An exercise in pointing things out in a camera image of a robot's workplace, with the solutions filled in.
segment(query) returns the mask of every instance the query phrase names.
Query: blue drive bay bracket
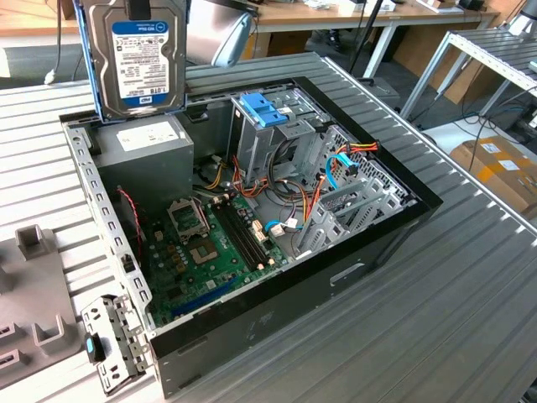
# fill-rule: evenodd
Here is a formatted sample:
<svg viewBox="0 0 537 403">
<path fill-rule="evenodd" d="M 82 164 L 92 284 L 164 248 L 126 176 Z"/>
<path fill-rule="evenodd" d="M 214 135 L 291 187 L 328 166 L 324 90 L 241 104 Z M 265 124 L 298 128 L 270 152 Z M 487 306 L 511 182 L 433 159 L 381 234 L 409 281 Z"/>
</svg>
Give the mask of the blue drive bay bracket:
<svg viewBox="0 0 537 403">
<path fill-rule="evenodd" d="M 287 117 L 278 112 L 271 101 L 261 94 L 242 95 L 241 101 L 263 128 L 287 122 Z"/>
</svg>

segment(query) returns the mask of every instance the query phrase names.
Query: desk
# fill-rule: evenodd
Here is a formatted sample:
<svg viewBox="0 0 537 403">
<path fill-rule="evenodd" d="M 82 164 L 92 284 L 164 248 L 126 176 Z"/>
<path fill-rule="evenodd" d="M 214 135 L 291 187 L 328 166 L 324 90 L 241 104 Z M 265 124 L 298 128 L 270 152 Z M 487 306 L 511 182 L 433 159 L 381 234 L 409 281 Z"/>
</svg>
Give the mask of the desk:
<svg viewBox="0 0 537 403">
<path fill-rule="evenodd" d="M 340 67 L 318 55 L 189 68 L 193 92 L 307 76 L 444 204 L 391 260 L 167 402 L 515 402 L 537 376 L 537 232 Z M 76 315 L 121 292 L 58 116 L 93 108 L 87 81 L 0 92 L 0 239 L 55 231 Z M 10 203 L 3 205 L 3 195 Z M 164 401 L 148 372 L 113 401 Z M 106 400 L 85 352 L 0 401 Z"/>
<path fill-rule="evenodd" d="M 260 18 L 258 26 L 257 49 L 250 50 L 247 58 L 264 57 L 269 47 L 270 33 L 287 31 L 306 31 L 312 29 L 356 28 L 360 21 L 360 13 L 352 15 L 339 14 L 338 8 L 332 6 L 328 10 L 314 10 L 302 2 L 268 3 L 259 6 Z M 486 28 L 498 13 L 491 10 L 484 13 L 466 11 L 463 14 L 437 14 L 428 8 L 407 0 L 398 5 L 393 13 L 381 13 L 375 20 L 374 27 L 383 32 L 373 52 L 365 77 L 373 77 L 383 59 L 395 30 L 403 25 L 430 25 L 479 22 L 479 29 Z M 362 26 L 368 21 L 364 15 Z M 75 21 L 67 21 L 62 29 L 63 43 L 80 43 L 77 37 Z M 254 38 L 250 39 L 253 47 Z M 13 46 L 38 46 L 55 44 L 55 21 L 47 18 L 36 18 L 19 15 L 0 16 L 0 48 Z"/>
</svg>

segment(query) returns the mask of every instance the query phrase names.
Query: metal rack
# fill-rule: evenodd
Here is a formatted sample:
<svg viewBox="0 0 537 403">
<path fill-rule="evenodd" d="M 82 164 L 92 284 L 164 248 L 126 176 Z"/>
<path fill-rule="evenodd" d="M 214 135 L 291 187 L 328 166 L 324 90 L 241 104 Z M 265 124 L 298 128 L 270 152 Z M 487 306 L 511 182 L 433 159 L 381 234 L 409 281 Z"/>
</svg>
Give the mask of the metal rack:
<svg viewBox="0 0 537 403">
<path fill-rule="evenodd" d="M 412 113 L 450 46 L 455 46 L 462 53 L 439 87 L 440 94 L 451 84 L 467 60 L 473 58 L 506 79 L 483 108 L 482 115 L 490 110 L 511 82 L 537 97 L 537 73 L 528 67 L 530 61 L 537 57 L 537 40 L 535 38 L 522 40 L 503 29 L 453 31 L 446 34 L 425 68 L 401 111 L 402 118 L 406 119 Z"/>
</svg>

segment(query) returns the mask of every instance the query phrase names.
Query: grey metal table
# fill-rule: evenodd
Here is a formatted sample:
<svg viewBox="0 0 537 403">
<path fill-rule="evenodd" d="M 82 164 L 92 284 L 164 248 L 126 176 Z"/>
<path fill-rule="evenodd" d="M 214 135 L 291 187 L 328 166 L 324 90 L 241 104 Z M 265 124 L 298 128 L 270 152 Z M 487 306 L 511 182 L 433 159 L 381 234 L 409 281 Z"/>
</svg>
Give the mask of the grey metal table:
<svg viewBox="0 0 537 403">
<path fill-rule="evenodd" d="M 537 73 L 529 69 L 530 61 L 537 58 L 536 38 L 522 40 L 503 29 L 452 31 L 446 34 L 412 94 L 410 94 L 401 111 L 402 118 L 406 119 L 412 113 L 415 104 L 420 99 L 430 78 L 435 74 L 450 46 L 460 49 L 461 55 L 438 88 L 439 93 L 442 93 L 451 84 L 451 81 L 456 78 L 457 73 L 467 60 L 473 58 L 505 78 L 503 84 L 481 111 L 482 116 L 490 110 L 511 82 L 537 97 Z"/>
<path fill-rule="evenodd" d="M 537 376 L 537 232 L 330 60 L 303 54 L 188 71 L 194 91 L 308 76 L 444 204 L 391 261 L 182 390 L 178 402 L 516 401 Z M 87 83 L 0 92 L 0 236 L 52 228 L 76 314 L 117 292 L 58 123 Z M 103 401 L 79 353 L 0 401 Z M 161 401 L 148 373 L 107 401 Z"/>
</svg>

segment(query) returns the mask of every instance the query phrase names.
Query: blue hard drive label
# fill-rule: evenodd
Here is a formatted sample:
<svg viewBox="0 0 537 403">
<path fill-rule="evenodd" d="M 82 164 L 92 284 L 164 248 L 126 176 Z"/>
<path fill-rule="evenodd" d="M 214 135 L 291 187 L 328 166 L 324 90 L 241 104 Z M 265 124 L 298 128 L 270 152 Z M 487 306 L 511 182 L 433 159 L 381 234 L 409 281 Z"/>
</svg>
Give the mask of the blue hard drive label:
<svg viewBox="0 0 537 403">
<path fill-rule="evenodd" d="M 169 38 L 165 21 L 125 21 L 112 25 L 119 95 L 130 107 L 164 101 L 169 92 Z"/>
</svg>

